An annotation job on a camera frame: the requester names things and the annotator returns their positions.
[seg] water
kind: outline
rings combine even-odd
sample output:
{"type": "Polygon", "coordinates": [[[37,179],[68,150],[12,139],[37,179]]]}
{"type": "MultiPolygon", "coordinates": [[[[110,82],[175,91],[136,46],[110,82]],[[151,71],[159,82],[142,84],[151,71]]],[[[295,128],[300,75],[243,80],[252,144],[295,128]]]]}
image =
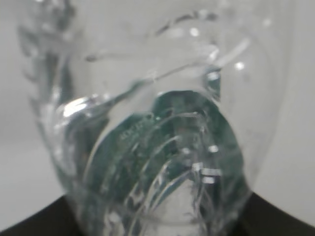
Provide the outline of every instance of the water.
{"type": "Polygon", "coordinates": [[[139,87],[81,110],[66,127],[63,155],[76,180],[59,175],[77,218],[95,236],[217,235],[249,194],[231,126],[214,102],[185,90],[108,129],[110,110],[139,87]]]}

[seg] water bottle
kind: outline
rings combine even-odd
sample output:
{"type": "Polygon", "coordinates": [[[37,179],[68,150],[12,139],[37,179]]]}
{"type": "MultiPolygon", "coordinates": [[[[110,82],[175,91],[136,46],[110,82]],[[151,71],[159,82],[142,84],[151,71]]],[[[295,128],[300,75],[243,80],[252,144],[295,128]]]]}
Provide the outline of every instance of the water bottle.
{"type": "Polygon", "coordinates": [[[292,0],[23,0],[30,107],[89,236],[224,236],[287,78],[292,0]]]}

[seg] clear plastic bottle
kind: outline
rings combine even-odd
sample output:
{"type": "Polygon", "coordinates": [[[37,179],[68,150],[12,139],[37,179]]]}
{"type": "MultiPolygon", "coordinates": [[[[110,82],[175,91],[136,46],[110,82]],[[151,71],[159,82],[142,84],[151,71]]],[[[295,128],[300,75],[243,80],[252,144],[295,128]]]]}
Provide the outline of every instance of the clear plastic bottle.
{"type": "Polygon", "coordinates": [[[272,140],[291,0],[23,0],[31,106],[91,236],[225,235],[272,140]]]}

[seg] white background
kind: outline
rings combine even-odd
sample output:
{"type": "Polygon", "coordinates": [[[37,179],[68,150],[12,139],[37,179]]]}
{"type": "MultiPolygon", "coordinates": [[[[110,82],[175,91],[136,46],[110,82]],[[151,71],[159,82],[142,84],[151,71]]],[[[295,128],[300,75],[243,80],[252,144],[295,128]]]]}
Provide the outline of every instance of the white background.
{"type": "MultiPolygon", "coordinates": [[[[0,231],[62,195],[37,134],[20,73],[16,0],[0,0],[0,231]]],[[[315,226],[315,1],[296,8],[290,81],[255,191],[315,226]]]]}

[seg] black surface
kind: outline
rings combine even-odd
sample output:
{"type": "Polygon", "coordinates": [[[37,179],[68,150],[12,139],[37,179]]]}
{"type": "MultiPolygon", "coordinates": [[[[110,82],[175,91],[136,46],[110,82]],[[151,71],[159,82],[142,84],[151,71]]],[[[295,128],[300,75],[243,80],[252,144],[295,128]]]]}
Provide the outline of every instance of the black surface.
{"type": "MultiPolygon", "coordinates": [[[[0,236],[83,236],[64,197],[0,236]]],[[[258,195],[250,198],[230,236],[315,236],[315,229],[272,206],[258,195]]]]}

